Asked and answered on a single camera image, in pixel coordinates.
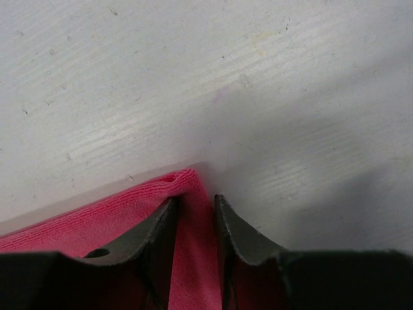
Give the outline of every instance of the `round hole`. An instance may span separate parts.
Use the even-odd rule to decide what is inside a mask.
[[[110,253],[108,249],[96,249],[93,250],[92,252],[89,252],[85,258],[95,258],[95,257],[102,257],[106,256]]]

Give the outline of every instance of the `pink fabric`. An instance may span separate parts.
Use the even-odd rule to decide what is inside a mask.
[[[170,309],[220,309],[212,204],[193,170],[172,172],[0,238],[0,251],[59,250],[84,256],[145,219],[167,197],[181,196]]]

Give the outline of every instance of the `white table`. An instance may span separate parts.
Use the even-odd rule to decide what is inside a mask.
[[[195,167],[290,248],[413,246],[413,2],[1,2],[0,233]]]

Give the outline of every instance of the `white surface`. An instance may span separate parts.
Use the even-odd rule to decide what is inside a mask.
[[[412,248],[412,1],[1,14],[0,233],[193,166],[286,247]]]

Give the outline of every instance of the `towel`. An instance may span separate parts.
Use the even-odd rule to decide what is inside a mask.
[[[84,256],[149,216],[166,198],[182,206],[170,286],[169,309],[220,309],[212,203],[192,169],[144,184],[0,238],[1,252],[58,250]]]

